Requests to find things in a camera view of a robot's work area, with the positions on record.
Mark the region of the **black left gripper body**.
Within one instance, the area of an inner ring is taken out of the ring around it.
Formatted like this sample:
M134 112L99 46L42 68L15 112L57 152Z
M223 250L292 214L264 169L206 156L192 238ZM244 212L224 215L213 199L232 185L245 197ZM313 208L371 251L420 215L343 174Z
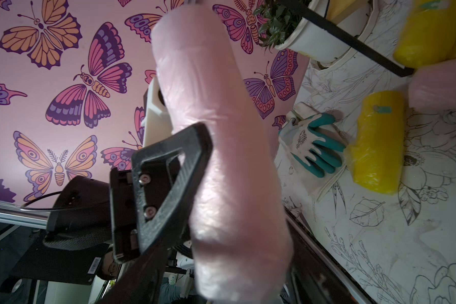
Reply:
M43 244L48 248L77 251L111 241L109 185L87 177L74 177L50 211Z

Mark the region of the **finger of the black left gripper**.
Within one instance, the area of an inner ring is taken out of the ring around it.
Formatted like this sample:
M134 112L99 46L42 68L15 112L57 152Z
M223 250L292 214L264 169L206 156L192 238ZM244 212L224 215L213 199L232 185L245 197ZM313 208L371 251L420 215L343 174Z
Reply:
M129 170L110 172L113 252L125 263L182 243L212 154L203 123L134 152Z

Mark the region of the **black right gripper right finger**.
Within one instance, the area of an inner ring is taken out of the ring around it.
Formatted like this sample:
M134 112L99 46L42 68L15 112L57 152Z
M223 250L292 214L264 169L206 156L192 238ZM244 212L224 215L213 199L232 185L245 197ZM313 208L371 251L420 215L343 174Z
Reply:
M293 258L286 286L291 303L368 303L369 296L294 219L287 218Z

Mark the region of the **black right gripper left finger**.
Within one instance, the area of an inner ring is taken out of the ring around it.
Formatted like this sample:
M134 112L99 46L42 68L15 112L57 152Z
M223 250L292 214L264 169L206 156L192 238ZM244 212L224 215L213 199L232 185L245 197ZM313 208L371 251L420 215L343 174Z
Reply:
M99 302L158 303L167 257L167 247L154 244L140 255Z

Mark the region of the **pink bag roll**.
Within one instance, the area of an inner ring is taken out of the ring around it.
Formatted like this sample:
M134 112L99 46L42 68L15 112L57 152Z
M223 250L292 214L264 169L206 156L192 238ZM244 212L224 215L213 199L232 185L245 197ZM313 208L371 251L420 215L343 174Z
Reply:
M420 68L410 81L408 97L415 110L455 110L456 59Z
M293 242L269 137L224 26L184 5L155 26L152 47L174 130L202 122L213 143L189 218L196 289L215 303L274 303Z

